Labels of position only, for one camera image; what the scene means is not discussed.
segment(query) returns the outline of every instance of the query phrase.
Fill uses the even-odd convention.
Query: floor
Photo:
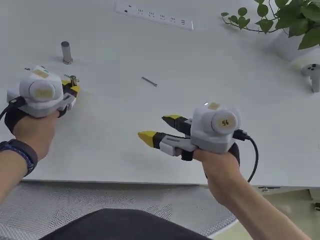
[[[311,237],[320,239],[320,211],[315,211],[309,191],[293,191],[266,196],[280,211],[286,214],[300,229]],[[215,240],[252,240],[238,222],[214,237]]]

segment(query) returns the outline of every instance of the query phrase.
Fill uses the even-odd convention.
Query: screw
[[[63,75],[70,79],[72,87],[78,86],[79,79],[77,79],[75,75],[71,75],[71,76],[67,74],[63,74]]]
[[[148,83],[152,84],[153,86],[158,87],[158,84],[156,84],[156,83],[153,82],[153,81],[150,81],[149,79],[145,78],[144,76],[141,77],[141,78],[142,78],[143,80],[147,81]]]

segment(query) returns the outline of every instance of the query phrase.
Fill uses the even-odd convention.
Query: gray mesh
[[[204,236],[236,220],[201,186],[22,182],[0,206],[0,240],[37,240],[104,208],[144,210]]]

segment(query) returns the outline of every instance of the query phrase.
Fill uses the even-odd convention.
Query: forearm
[[[0,152],[0,204],[27,173],[26,160],[11,150]]]
[[[235,183],[233,189],[226,207],[254,240],[311,240],[245,179]]]

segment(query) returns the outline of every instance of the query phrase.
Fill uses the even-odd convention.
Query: green leaf
[[[289,38],[293,36],[300,36],[308,31],[308,20],[305,18],[298,19],[290,26]]]
[[[296,18],[297,16],[299,16],[299,14],[301,14],[301,8],[300,7],[293,7],[290,4],[289,5],[285,5],[284,7],[280,8],[275,13],[275,15],[277,15],[279,18],[282,18],[282,17],[285,17],[285,18],[287,18],[287,17]]]
[[[260,17],[265,17],[269,12],[269,8],[268,8],[267,5],[259,4],[258,9],[256,10],[256,12],[258,13],[258,15]]]
[[[274,0],[274,2],[275,5],[280,9],[284,7],[289,2],[289,0]]]
[[[248,10],[245,8],[245,7],[241,7],[241,8],[239,8],[239,10],[238,10],[238,14],[240,15],[240,16],[244,16],[244,15],[246,15],[247,14],[247,12],[248,12]]]
[[[320,8],[320,0],[310,0],[310,1]]]
[[[315,4],[309,4],[301,8],[303,15],[316,23],[320,23],[320,7]]]
[[[263,4],[265,0],[254,0],[255,2],[257,2],[258,4]]]
[[[305,1],[305,0],[292,0],[288,5],[293,8],[298,8],[298,7],[304,6],[308,3],[309,2]]]
[[[278,22],[275,26],[276,29],[285,29],[290,27],[296,22],[299,15],[299,10],[293,8],[292,6],[284,6],[277,12]]]
[[[238,24],[238,18],[237,18],[237,16],[232,15],[231,17],[228,17],[228,19],[229,19],[231,22],[234,22],[235,24]]]
[[[240,29],[245,28],[250,23],[250,18],[245,19],[243,16],[239,17],[238,25]]]
[[[272,26],[274,25],[274,21],[267,20],[267,19],[262,19],[262,20],[256,22],[255,24],[259,25],[261,30],[265,34],[267,34],[269,32],[269,30],[272,28]]]
[[[304,35],[299,45],[299,50],[308,49],[318,44],[320,44],[320,27],[315,27]]]

